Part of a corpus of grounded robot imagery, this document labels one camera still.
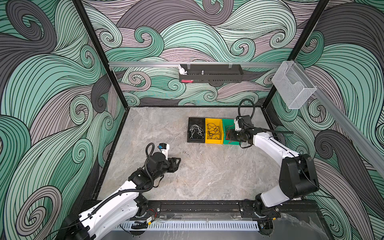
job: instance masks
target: wire mesh basket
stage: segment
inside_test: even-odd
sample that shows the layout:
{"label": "wire mesh basket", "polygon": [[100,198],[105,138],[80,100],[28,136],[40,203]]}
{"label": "wire mesh basket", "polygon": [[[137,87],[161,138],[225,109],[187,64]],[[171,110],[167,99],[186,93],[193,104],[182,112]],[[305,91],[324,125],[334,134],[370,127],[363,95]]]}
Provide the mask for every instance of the wire mesh basket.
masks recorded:
{"label": "wire mesh basket", "polygon": [[284,61],[272,82],[288,109],[299,109],[316,91],[304,68],[294,61]]}

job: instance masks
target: green bin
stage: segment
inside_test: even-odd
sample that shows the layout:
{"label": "green bin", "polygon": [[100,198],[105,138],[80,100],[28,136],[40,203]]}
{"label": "green bin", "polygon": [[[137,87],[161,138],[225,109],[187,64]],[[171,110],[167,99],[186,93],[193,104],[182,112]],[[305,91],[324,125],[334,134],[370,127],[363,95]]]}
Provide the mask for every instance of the green bin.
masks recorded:
{"label": "green bin", "polygon": [[222,119],[223,130],[224,130],[224,142],[223,144],[239,145],[239,142],[229,140],[229,131],[235,129],[235,123],[233,119]]}

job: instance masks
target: yellow bin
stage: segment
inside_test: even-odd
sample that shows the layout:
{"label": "yellow bin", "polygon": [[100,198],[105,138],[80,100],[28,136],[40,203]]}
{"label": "yellow bin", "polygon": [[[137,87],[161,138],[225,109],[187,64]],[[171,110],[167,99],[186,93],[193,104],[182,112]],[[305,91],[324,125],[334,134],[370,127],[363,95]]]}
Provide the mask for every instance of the yellow bin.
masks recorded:
{"label": "yellow bin", "polygon": [[223,144],[224,131],[221,118],[205,119],[205,143]]}

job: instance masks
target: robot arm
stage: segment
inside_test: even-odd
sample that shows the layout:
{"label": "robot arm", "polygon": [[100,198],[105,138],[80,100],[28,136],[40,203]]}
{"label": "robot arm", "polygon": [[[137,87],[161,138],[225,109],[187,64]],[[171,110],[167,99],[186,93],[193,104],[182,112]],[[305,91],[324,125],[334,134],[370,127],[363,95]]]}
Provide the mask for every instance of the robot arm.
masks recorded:
{"label": "robot arm", "polygon": [[[176,172],[181,161],[180,158],[168,158],[168,144],[160,143],[158,148],[160,152],[148,156],[146,161],[147,170],[153,180],[167,172]],[[146,213],[148,200],[141,192],[144,192],[143,189],[152,187],[153,182],[144,165],[133,172],[121,187],[99,204],[80,215],[68,215],[61,225],[62,230],[57,234],[57,239],[102,239],[126,219],[134,216],[141,217]],[[145,224],[150,224],[151,220],[148,219]]]}
{"label": "robot arm", "polygon": [[266,213],[268,208],[319,189],[314,162],[308,154],[299,154],[275,140],[266,129],[254,127],[249,115],[237,116],[234,123],[230,140],[259,147],[280,166],[279,185],[256,196],[256,212]]}

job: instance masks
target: wall mural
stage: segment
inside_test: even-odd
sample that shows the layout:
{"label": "wall mural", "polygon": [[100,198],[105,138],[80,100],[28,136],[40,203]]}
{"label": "wall mural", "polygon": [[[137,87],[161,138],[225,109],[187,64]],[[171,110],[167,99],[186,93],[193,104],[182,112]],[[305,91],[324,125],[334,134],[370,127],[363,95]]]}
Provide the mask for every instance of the wall mural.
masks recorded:
{"label": "wall mural", "polygon": [[0,1],[0,41],[1,239],[42,240],[93,193],[124,108],[71,0]]}
{"label": "wall mural", "polygon": [[[384,2],[355,1],[325,10],[297,61],[384,155]],[[288,147],[310,154],[321,188],[318,202],[335,239],[382,240],[384,180],[311,97],[288,110],[279,94],[267,108]]]}
{"label": "wall mural", "polygon": [[[317,0],[83,3],[110,61],[281,62],[288,58]],[[244,98],[262,104],[276,69],[244,70],[245,82],[211,86],[180,83],[176,68],[114,68],[131,106],[237,106]]]}

